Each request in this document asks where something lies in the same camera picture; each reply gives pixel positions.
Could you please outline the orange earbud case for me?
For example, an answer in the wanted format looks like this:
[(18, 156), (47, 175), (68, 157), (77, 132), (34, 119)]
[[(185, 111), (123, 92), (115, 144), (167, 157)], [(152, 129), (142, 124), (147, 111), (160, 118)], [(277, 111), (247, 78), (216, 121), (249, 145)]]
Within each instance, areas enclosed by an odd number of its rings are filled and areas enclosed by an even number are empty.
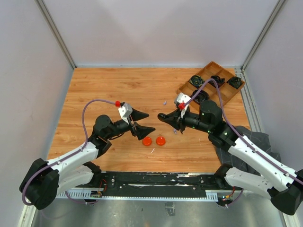
[(152, 139), (150, 137), (145, 137), (142, 139), (142, 144), (144, 146), (150, 146), (152, 144)]
[(156, 144), (157, 145), (163, 146), (163, 145), (165, 145), (165, 143), (166, 143), (166, 140), (163, 136), (157, 137), (157, 139), (156, 139)]

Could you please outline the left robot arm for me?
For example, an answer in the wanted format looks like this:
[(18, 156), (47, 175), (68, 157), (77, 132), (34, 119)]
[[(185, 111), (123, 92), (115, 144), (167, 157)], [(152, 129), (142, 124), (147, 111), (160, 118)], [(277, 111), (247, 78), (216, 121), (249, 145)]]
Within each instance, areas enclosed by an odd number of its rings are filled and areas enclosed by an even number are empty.
[(123, 104), (118, 109), (121, 119), (113, 122), (103, 114), (96, 118), (92, 134), (74, 150), (47, 161), (35, 160), (23, 179), (19, 190), (22, 201), (27, 206), (43, 210), (57, 195), (79, 185), (88, 184), (96, 187), (101, 183), (101, 175), (92, 160), (105, 154), (111, 147), (111, 140), (131, 132), (138, 140), (155, 131), (153, 127), (141, 126), (139, 120), (149, 114)]

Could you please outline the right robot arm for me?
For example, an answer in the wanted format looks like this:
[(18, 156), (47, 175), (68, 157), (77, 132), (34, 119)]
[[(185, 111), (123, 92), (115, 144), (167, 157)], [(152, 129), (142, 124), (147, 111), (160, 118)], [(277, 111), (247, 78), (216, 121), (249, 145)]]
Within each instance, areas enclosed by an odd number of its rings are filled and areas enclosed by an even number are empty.
[(234, 155), (256, 170), (250, 174), (230, 165), (222, 165), (214, 178), (219, 189), (229, 185), (259, 194), (271, 201), (282, 213), (294, 215), (303, 201), (303, 172), (296, 171), (267, 154), (247, 136), (223, 120), (222, 109), (211, 100), (200, 104), (199, 113), (189, 111), (184, 103), (158, 119), (183, 132), (186, 127), (208, 133), (217, 148)]

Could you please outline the black earbud case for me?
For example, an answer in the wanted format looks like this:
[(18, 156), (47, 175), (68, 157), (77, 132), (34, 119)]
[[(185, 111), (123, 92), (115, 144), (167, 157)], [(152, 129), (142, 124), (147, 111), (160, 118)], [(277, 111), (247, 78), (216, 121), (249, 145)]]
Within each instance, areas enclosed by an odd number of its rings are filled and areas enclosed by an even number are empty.
[(157, 117), (158, 117), (158, 119), (159, 119), (160, 121), (163, 122), (163, 121), (167, 118), (167, 115), (164, 114), (164, 113), (159, 113), (159, 114), (157, 115)]

